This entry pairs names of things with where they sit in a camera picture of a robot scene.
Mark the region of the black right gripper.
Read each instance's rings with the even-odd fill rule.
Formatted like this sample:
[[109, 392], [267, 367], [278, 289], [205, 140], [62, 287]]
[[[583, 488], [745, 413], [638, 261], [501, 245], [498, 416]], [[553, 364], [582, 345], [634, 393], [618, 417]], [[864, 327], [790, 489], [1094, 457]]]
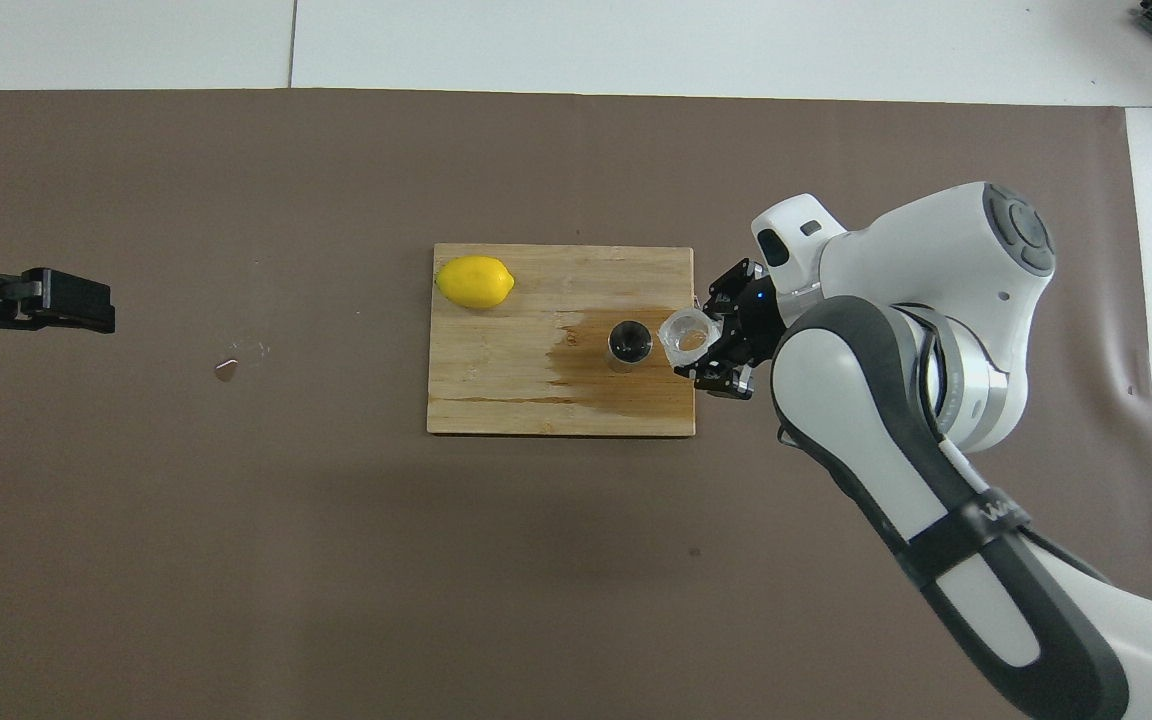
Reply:
[[727, 316], [723, 323], [723, 357], [704, 355], [675, 365], [675, 374], [692, 388], [713, 397], [750, 400], [755, 396], [755, 366], [770, 361], [786, 324], [772, 282], [760, 282], [765, 268], [758, 262], [738, 262], [708, 283], [702, 311]]

